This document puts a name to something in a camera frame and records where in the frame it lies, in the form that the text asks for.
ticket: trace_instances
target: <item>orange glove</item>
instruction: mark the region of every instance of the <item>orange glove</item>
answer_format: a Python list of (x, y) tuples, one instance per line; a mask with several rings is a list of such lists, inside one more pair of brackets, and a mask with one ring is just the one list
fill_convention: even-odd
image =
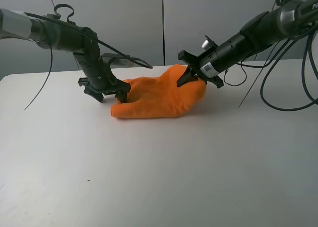
[(116, 118), (167, 118), (178, 117), (189, 111), (205, 94), (205, 82), (201, 79), (177, 87), (177, 80), (186, 67), (175, 65), (160, 77), (124, 80), (131, 85), (128, 103), (111, 107)]

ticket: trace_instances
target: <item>table surface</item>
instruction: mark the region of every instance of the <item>table surface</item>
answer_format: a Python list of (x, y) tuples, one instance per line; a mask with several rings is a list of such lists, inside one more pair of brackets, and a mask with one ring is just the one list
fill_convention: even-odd
[[(250, 62), (261, 65), (262, 62)], [(283, 60), (266, 98), (308, 103), (301, 60)], [(119, 79), (167, 67), (114, 69)], [(0, 226), (318, 226), (318, 107), (280, 112), (260, 99), (259, 69), (240, 87), (207, 85), (175, 119), (120, 120), (112, 96), (83, 93), (82, 71), (19, 74), (0, 82)], [(239, 83), (234, 66), (228, 82)], [(317, 84), (306, 75), (313, 96)]]

